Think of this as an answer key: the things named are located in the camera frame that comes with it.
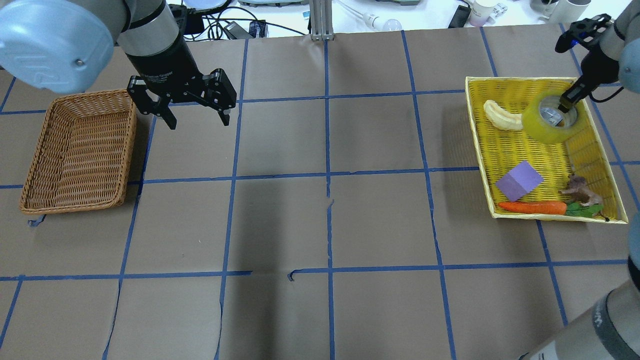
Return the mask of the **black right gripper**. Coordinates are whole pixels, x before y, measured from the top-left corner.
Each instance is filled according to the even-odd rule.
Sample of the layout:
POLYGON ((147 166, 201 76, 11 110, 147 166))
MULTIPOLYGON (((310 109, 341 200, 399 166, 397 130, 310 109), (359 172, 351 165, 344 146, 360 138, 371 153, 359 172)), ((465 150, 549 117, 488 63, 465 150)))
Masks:
POLYGON ((558 109, 561 112, 569 112, 601 84, 617 82, 618 62, 606 55, 600 44, 612 25, 610 15, 598 14, 571 23, 569 29, 558 38, 555 44, 556 53, 565 53, 576 45, 587 50, 580 63, 582 75, 559 98, 558 109))

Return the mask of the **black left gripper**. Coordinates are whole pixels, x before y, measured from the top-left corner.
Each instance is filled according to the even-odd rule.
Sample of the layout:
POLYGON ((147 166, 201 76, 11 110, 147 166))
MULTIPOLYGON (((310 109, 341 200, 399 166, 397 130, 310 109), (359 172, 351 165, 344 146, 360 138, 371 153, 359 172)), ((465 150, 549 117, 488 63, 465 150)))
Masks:
POLYGON ((142 114, 160 117, 170 130, 176 130, 178 120, 169 104, 197 102, 214 109, 222 125, 230 125, 238 94, 227 72, 216 68, 208 75, 201 73, 182 35, 156 54, 130 52, 125 50, 138 76, 130 76, 126 91, 142 114))

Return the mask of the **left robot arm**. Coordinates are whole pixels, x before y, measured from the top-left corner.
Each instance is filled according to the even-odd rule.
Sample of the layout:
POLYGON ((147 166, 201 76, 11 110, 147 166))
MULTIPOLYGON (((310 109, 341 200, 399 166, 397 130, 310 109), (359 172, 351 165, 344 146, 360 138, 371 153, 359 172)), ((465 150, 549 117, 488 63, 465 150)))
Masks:
POLYGON ((119 46, 137 71, 126 91, 140 112, 173 130, 170 105, 197 103, 230 123, 236 90, 223 69, 199 71, 164 0, 10 0, 0 22, 2 68, 34 88, 84 92, 119 46))

